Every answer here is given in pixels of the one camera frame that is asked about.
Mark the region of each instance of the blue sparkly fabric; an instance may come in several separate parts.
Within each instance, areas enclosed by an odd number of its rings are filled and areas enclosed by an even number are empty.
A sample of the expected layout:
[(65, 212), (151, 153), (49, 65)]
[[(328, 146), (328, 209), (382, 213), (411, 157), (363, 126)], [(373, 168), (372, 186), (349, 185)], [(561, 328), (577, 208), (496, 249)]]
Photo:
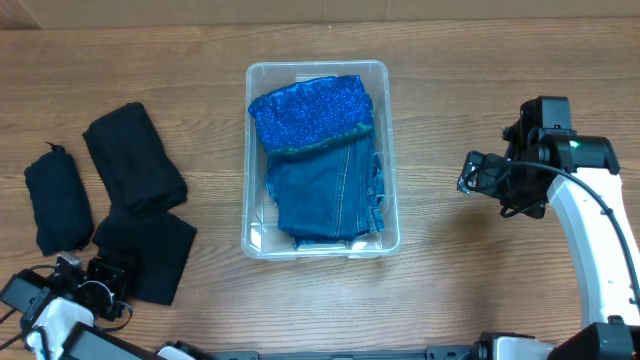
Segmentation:
[(268, 155), (293, 155), (373, 131), (373, 105), (359, 75), (295, 83), (255, 99), (249, 114)]

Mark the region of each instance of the folded jeans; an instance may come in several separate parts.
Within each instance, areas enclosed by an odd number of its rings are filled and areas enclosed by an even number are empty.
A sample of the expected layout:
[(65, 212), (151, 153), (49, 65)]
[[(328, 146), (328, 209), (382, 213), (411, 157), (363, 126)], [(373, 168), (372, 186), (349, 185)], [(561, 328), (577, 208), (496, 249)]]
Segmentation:
[(384, 228), (384, 182), (371, 136), (312, 156), (270, 156), (265, 183), (279, 207), (278, 228), (296, 246), (353, 241)]

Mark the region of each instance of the folded black cloth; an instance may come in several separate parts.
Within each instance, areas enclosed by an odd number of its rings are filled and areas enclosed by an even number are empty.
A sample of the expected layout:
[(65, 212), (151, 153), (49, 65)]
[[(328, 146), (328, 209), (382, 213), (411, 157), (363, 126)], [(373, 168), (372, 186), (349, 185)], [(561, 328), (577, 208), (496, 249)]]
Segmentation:
[(137, 260), (131, 296), (171, 305), (195, 236), (196, 228), (173, 214), (131, 217), (112, 208), (93, 241)]
[(113, 206), (137, 214), (187, 201), (187, 185), (142, 104), (101, 117), (82, 136)]
[(82, 249), (93, 234), (87, 193), (73, 157), (60, 145), (25, 169), (42, 255)]
[(94, 242), (137, 258), (130, 295), (170, 305), (196, 236), (193, 226), (167, 213), (187, 200), (184, 179), (140, 103), (94, 121), (83, 136), (111, 198)]

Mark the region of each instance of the wooden table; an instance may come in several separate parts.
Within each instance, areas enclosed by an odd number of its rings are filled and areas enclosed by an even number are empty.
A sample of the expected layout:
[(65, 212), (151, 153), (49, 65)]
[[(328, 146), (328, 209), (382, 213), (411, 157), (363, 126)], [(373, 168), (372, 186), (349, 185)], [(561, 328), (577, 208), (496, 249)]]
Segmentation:
[[(211, 351), (420, 349), (471, 343), (482, 330), (564, 341), (579, 330), (580, 300), (553, 212), (505, 220), (497, 201), (455, 188), (466, 153), (504, 152), (501, 128), (541, 94), (568, 96), (574, 127), (612, 141), (640, 234), (637, 19), (2, 31), (0, 54), (0, 284), (54, 261), (36, 246), (23, 176), (44, 141), (75, 157), (96, 224), (110, 202), (81, 134), (127, 102), (145, 104), (187, 180), (189, 201), (173, 212), (198, 236), (175, 302), (134, 302), (118, 334), (148, 349), (176, 339)], [(389, 68), (402, 250), (375, 260), (247, 258), (247, 67), (351, 59)], [(0, 339), (17, 331), (15, 317)], [(0, 358), (32, 358), (20, 348)]]

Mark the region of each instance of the plastic storage bin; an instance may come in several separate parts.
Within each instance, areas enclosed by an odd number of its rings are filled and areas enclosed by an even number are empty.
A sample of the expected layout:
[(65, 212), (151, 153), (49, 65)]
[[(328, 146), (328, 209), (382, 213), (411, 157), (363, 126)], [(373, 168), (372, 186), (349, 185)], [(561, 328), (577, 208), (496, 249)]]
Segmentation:
[[(289, 234), (278, 230), (278, 206), (265, 189), (266, 153), (256, 136), (255, 120), (246, 111), (260, 95), (323, 76), (360, 75), (373, 101), (376, 132), (375, 149), (384, 172), (385, 199), (381, 207), (385, 229), (357, 238), (350, 246), (306, 245), (297, 250)], [(293, 260), (311, 256), (373, 258), (392, 255), (402, 241), (398, 221), (397, 179), (389, 75), (380, 61), (327, 61), (255, 63), (247, 70), (247, 105), (244, 158), (244, 206), (242, 209), (242, 250), (247, 256), (265, 260)]]

